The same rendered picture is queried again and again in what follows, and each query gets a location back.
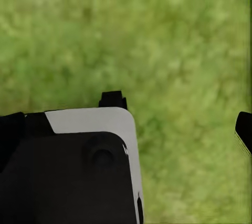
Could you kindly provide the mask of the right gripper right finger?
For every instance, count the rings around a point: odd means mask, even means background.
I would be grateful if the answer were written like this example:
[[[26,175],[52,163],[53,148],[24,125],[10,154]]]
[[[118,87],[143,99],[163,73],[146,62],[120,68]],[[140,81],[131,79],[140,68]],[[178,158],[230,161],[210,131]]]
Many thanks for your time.
[[[235,130],[252,154],[252,114],[243,111],[240,112]]]

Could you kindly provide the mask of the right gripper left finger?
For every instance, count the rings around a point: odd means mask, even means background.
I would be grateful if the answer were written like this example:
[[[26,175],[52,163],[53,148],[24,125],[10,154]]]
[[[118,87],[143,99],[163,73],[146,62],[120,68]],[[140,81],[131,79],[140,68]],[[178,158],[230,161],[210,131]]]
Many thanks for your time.
[[[26,133],[23,112],[0,117],[0,175]]]

